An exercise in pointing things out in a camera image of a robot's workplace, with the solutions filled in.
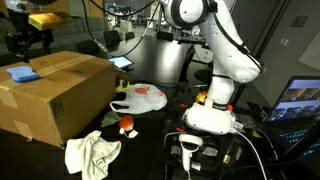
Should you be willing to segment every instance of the computer monitor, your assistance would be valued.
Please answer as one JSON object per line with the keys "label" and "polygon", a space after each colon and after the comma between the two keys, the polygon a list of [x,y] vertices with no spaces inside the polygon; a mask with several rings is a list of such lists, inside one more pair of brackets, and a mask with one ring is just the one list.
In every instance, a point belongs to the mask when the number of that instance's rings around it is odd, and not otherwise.
{"label": "computer monitor", "polygon": [[293,76],[266,122],[309,119],[320,111],[320,76]]}

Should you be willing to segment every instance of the white robotic arm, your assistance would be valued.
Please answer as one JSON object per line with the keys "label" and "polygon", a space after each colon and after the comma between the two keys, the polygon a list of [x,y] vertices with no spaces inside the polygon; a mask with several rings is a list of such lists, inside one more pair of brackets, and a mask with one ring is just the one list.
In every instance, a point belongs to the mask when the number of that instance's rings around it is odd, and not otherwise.
{"label": "white robotic arm", "polygon": [[167,22],[172,26],[191,28],[198,25],[217,57],[205,105],[194,104],[186,111],[187,125],[212,134],[235,133],[242,126],[226,108],[234,92],[233,81],[251,82],[259,75],[261,65],[240,51],[247,50],[245,46],[240,49],[230,43],[218,27],[217,23],[220,23],[236,44],[243,44],[224,0],[160,0],[160,3]]}

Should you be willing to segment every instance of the box flap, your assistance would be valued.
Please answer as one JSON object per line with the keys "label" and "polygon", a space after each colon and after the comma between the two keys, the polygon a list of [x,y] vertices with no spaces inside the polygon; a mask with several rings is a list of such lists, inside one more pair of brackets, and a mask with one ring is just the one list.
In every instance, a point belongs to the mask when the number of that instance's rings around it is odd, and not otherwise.
{"label": "box flap", "polygon": [[[22,65],[32,67],[41,78],[26,83],[14,82],[6,69]],[[114,69],[113,63],[104,59],[63,51],[32,59],[29,64],[21,62],[0,67],[0,88],[50,101],[82,81],[109,68],[110,71]]]}

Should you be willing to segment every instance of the blue sponge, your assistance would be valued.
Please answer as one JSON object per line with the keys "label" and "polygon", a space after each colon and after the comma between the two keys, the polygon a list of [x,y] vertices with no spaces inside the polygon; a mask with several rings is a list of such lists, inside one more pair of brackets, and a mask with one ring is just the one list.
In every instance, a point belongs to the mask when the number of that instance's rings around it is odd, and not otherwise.
{"label": "blue sponge", "polygon": [[40,76],[32,71],[29,66],[19,66],[14,68],[8,68],[7,72],[11,74],[12,79],[15,82],[28,82],[35,79],[39,79]]}

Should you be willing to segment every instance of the plastic bag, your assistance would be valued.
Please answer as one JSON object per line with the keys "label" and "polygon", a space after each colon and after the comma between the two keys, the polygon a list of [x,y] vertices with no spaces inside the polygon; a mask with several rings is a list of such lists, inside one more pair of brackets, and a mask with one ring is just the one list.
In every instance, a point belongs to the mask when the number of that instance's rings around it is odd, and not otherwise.
{"label": "plastic bag", "polygon": [[[150,84],[134,84],[126,92],[123,101],[112,101],[110,107],[119,113],[141,114],[152,110],[159,110],[167,104],[166,95],[157,87]],[[116,109],[114,105],[128,106],[126,109]]]}

